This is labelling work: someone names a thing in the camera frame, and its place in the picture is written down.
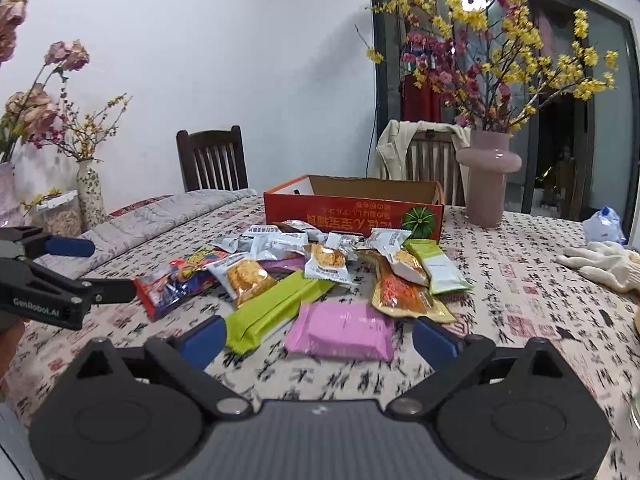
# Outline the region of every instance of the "green snack wrapper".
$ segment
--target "green snack wrapper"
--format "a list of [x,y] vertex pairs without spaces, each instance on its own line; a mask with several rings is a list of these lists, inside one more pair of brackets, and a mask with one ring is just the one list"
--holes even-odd
[[407,240],[404,247],[420,261],[429,275],[429,293],[432,296],[474,288],[435,240]]
[[225,318],[226,345],[239,354],[258,348],[263,338],[298,315],[300,303],[317,300],[334,285],[308,280],[297,270]]

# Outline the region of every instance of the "human hand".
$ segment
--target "human hand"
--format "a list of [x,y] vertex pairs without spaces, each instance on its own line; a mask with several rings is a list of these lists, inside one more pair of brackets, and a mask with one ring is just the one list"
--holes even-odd
[[16,320],[9,330],[0,334],[0,379],[9,370],[23,334],[24,322],[21,319]]

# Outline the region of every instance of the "purple snack wrapper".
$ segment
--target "purple snack wrapper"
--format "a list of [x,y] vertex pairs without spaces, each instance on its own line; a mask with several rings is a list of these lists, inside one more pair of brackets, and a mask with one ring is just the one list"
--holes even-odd
[[303,303],[284,347],[320,357],[389,362],[393,332],[393,320],[366,303]]
[[286,260],[261,261],[260,266],[267,272],[296,272],[305,268],[305,257],[287,258]]

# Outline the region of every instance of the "cardboard box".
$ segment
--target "cardboard box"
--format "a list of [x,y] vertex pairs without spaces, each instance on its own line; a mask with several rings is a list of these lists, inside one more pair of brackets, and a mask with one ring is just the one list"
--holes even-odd
[[324,232],[365,236],[373,227],[420,226],[416,237],[440,240],[444,193],[439,182],[303,175],[265,191],[264,209],[267,224],[304,220]]

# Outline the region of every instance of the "wooden chair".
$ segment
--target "wooden chair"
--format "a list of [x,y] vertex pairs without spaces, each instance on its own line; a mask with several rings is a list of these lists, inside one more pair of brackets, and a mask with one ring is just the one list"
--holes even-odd
[[184,189],[236,190],[248,187],[240,126],[175,136]]
[[465,205],[460,165],[451,134],[418,132],[406,152],[408,180],[437,180],[447,205]]

